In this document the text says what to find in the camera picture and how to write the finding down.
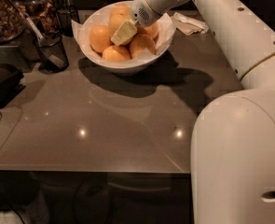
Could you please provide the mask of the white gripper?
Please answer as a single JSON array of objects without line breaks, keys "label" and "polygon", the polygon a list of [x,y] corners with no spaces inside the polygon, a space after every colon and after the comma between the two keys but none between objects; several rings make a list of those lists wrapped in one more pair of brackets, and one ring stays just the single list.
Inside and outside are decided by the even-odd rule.
[{"label": "white gripper", "polygon": [[137,27],[148,27],[159,20],[171,8],[179,7],[189,0],[133,0],[131,20],[125,20],[114,32],[111,41],[117,45],[127,43],[137,34]]}]

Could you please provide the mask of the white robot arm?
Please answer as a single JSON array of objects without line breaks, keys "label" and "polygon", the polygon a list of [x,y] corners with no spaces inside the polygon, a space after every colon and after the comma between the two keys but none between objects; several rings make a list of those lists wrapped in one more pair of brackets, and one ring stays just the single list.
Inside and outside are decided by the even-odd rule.
[{"label": "white robot arm", "polygon": [[[133,0],[148,26],[188,0]],[[275,32],[240,0],[191,0],[241,82],[194,125],[194,224],[275,224]]]}]

